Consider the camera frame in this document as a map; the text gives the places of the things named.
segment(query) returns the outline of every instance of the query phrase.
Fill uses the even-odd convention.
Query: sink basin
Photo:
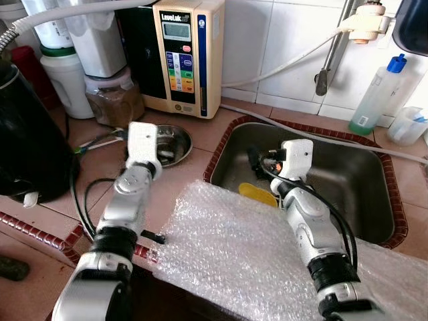
[[[355,137],[355,140],[367,140],[359,136],[349,136]],[[251,146],[256,146],[260,150],[277,149],[282,141],[297,138],[302,137],[258,122],[231,125],[229,133],[226,133],[216,151],[217,154],[213,157],[211,170],[208,168],[205,172],[205,178],[214,185],[236,193],[241,183],[251,183],[269,191],[269,181],[257,180],[252,171],[247,149]],[[339,210],[357,237],[386,247],[397,246],[397,244],[388,245],[387,242],[394,235],[397,226],[385,179],[384,164],[377,154],[314,141],[312,168],[308,173],[307,183]],[[401,206],[400,200],[398,202],[395,200],[395,204]],[[407,234],[405,218],[401,224],[405,225],[402,228],[405,227]]]

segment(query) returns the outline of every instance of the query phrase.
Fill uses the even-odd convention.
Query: bubble wrap
[[[284,212],[197,181],[177,199],[154,276],[254,321],[322,320]],[[358,242],[358,274],[393,320],[426,320],[427,264]]]

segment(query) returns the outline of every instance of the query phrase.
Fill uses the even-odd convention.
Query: white tile wall
[[[383,3],[393,16],[401,0]],[[223,83],[268,72],[309,48],[336,26],[343,4],[344,0],[226,0]],[[391,35],[380,36],[368,45],[348,43],[327,95],[319,97],[314,94],[314,76],[324,63],[328,47],[259,84],[224,88],[223,95],[350,120],[377,69],[403,51]],[[395,97],[396,107],[385,110],[381,126],[389,126],[403,105],[428,102],[428,58],[405,55],[404,86]]]

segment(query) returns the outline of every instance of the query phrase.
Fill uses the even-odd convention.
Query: metal bowl
[[[171,167],[181,162],[192,150],[192,138],[181,127],[158,125],[158,160],[162,167]]]

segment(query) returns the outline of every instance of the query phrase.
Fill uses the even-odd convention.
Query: blue bottle cap
[[[387,70],[389,72],[394,72],[396,74],[400,73],[403,70],[404,66],[406,66],[407,59],[404,58],[404,54],[402,53],[399,57],[393,57],[391,62],[389,63]]]

